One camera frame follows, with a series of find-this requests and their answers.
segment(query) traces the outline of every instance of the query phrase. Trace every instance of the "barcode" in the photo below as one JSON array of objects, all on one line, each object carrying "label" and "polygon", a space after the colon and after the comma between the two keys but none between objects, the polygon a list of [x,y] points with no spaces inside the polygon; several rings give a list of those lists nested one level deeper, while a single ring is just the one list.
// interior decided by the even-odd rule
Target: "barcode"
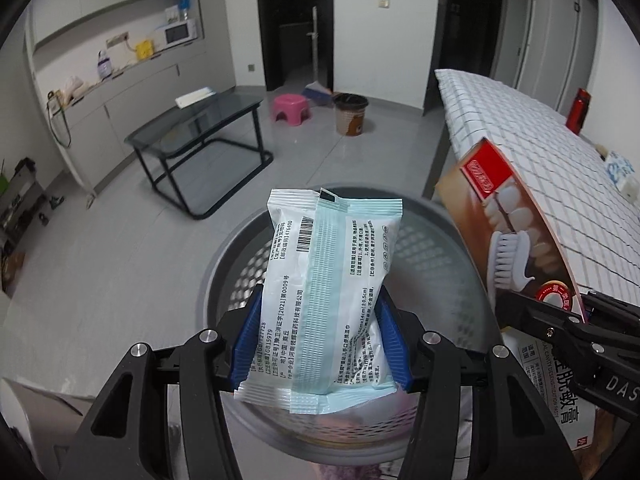
[{"label": "barcode", "polygon": [[300,235],[298,236],[298,246],[296,251],[299,253],[308,253],[311,245],[311,231],[314,228],[314,220],[306,216],[302,217],[300,223]]}]

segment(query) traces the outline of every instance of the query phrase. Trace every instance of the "black metal table frame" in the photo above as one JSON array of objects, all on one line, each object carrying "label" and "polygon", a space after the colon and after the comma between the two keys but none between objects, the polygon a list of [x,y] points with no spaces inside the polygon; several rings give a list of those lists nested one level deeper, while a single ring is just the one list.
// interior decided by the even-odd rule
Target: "black metal table frame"
[{"label": "black metal table frame", "polygon": [[[220,208],[220,206],[223,205],[223,203],[229,200],[239,189],[241,189],[245,184],[247,184],[254,176],[256,176],[264,168],[266,168],[269,164],[273,162],[273,153],[269,152],[268,150],[265,150],[264,145],[262,144],[262,133],[260,131],[260,121],[258,119],[259,106],[260,106],[260,103],[256,103],[255,105],[245,108],[244,110],[240,110],[239,112],[236,112],[235,114],[229,116],[223,121],[220,121],[218,124],[216,124],[216,126],[204,132],[202,136],[198,137],[197,139],[194,139],[192,142],[189,142],[180,150],[177,150],[175,153],[172,153],[170,156],[160,155],[158,153],[153,153],[153,152],[147,152],[147,153],[150,153],[151,155],[158,157],[158,159],[160,160],[160,164],[162,165],[162,169],[164,170],[163,173],[157,178],[153,178],[153,176],[151,175],[151,172],[149,171],[148,167],[145,164],[145,160],[142,157],[142,152],[140,151],[140,149],[137,146],[133,146],[133,149],[135,150],[136,155],[138,156],[138,160],[140,161],[140,164],[142,164],[142,168],[145,170],[146,176],[151,182],[152,189],[156,193],[158,193],[158,195],[162,196],[165,200],[175,205],[178,209],[181,209],[182,211],[187,213],[187,215],[189,215],[194,220],[203,220],[213,215],[213,213],[215,213]],[[249,112],[251,112],[252,117],[254,119],[255,139],[258,144],[257,147],[251,146],[250,144],[245,144],[244,142],[238,142],[236,140],[230,140],[230,139],[222,139],[219,137],[215,139],[206,140],[208,137],[217,133],[228,124],[231,124],[234,121],[238,120],[240,117],[247,115]],[[207,209],[204,213],[194,213],[193,211],[191,211],[191,209],[187,205],[187,202],[184,199],[182,192],[178,188],[178,184],[174,179],[173,172],[174,170],[179,168],[181,165],[183,165],[187,160],[189,160],[192,156],[196,155],[196,153],[199,153],[204,148],[206,148],[210,144],[213,144],[214,142],[224,142],[225,144],[230,144],[232,146],[237,146],[238,148],[244,148],[246,150],[259,153],[260,165],[257,166],[246,177],[244,177],[244,179],[242,179],[235,186],[233,186],[229,191],[227,191],[220,199],[217,200],[217,202],[213,206]],[[169,164],[167,163],[168,160],[171,160],[172,158],[178,158],[179,156],[184,155],[185,153],[187,153],[186,156],[181,158],[174,165],[169,166]],[[173,197],[167,195],[167,193],[163,192],[161,189],[158,188],[158,183],[165,177],[169,179],[169,183],[171,183],[171,187],[175,191],[175,195],[178,197],[177,201]]]}]

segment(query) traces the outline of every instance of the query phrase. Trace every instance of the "broom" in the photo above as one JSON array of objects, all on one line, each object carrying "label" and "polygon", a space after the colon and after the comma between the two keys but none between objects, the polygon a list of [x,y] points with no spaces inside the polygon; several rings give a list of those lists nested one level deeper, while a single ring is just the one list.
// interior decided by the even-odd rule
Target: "broom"
[{"label": "broom", "polygon": [[333,92],[318,82],[318,8],[313,8],[314,31],[308,33],[311,36],[312,55],[314,63],[314,81],[305,86],[302,95],[311,99],[318,105],[328,105],[332,102]]}]

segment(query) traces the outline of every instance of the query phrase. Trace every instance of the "teeth image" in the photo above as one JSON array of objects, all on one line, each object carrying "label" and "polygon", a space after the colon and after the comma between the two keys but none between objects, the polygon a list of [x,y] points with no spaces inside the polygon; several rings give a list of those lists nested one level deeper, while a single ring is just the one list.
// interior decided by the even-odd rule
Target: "teeth image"
[{"label": "teeth image", "polygon": [[498,212],[492,214],[491,216],[488,216],[487,218],[489,219],[489,224],[491,224],[492,227],[495,227],[502,220],[502,215],[498,211]]},{"label": "teeth image", "polygon": [[546,254],[545,256],[540,256],[536,258],[536,267],[546,267],[554,264],[558,261],[558,258],[555,254]]},{"label": "teeth image", "polygon": [[547,274],[552,275],[553,273],[558,272],[558,270],[560,270],[560,262],[548,264],[542,267],[542,270],[544,270]]},{"label": "teeth image", "polygon": [[526,207],[519,207],[509,214],[509,222],[514,231],[526,231],[533,222],[533,213]]},{"label": "teeth image", "polygon": [[540,256],[544,256],[545,254],[547,254],[553,247],[551,246],[551,244],[548,244],[546,242],[542,242],[541,244],[536,244],[531,248],[531,251],[529,252],[529,255],[532,258],[539,258]]},{"label": "teeth image", "polygon": [[529,240],[531,241],[531,245],[535,245],[540,240],[540,231],[538,231],[535,227],[530,227],[527,229],[527,234],[529,235]]},{"label": "teeth image", "polygon": [[496,219],[495,223],[492,223],[492,227],[494,228],[494,230],[500,231],[501,233],[510,231],[509,226],[507,225],[507,221],[504,219],[504,216],[502,216],[501,213],[498,214],[500,215],[499,218]]},{"label": "teeth image", "polygon": [[486,203],[484,204],[484,214],[487,218],[490,218],[491,216],[499,212],[500,209],[498,208],[498,203],[495,201],[494,197],[491,197],[486,201]]},{"label": "teeth image", "polygon": [[520,203],[520,191],[516,186],[503,187],[498,192],[498,202],[505,213],[512,213]]}]

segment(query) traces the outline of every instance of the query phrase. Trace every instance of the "electrical outlet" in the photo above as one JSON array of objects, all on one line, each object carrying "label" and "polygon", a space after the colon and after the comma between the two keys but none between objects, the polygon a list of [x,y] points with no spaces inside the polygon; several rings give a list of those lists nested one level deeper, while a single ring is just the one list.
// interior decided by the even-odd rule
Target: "electrical outlet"
[{"label": "electrical outlet", "polygon": [[116,46],[117,44],[123,43],[124,41],[129,41],[129,32],[123,32],[114,36],[113,38],[109,38],[107,40],[107,48],[111,48],[112,46]]}]

